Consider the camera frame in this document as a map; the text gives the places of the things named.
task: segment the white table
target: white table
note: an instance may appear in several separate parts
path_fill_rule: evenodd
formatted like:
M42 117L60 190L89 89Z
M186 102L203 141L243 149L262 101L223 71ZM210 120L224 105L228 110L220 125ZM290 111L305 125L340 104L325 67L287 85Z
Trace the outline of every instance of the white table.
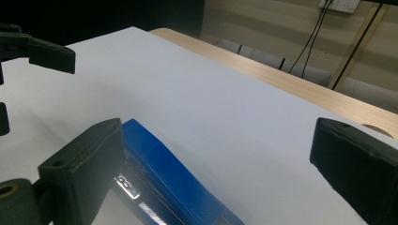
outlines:
M70 46L76 74L3 64L0 181L37 166L90 126L137 119L246 224L365 224L309 161L316 119L398 142L160 37L129 28ZM110 192L93 224L137 224Z

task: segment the wooden table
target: wooden table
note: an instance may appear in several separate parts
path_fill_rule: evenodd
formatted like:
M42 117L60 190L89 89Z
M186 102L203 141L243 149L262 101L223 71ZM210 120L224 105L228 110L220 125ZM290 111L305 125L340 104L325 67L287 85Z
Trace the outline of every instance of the wooden table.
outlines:
M398 114L382 110L352 97L347 97L170 29L156 29L151 31L151 33L359 124L381 128L393 138L398 139Z

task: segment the black clamp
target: black clamp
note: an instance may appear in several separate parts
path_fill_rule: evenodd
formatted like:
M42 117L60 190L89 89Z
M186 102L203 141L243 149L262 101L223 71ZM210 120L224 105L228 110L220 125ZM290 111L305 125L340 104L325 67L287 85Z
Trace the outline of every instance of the black clamp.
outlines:
M120 119L98 123L38 166L39 180L0 183L0 224L89 225L125 160Z
M28 57L30 64L74 74L73 50L23 34L20 26L0 23L0 85L4 84L1 59ZM7 109L0 103L0 136L9 133Z

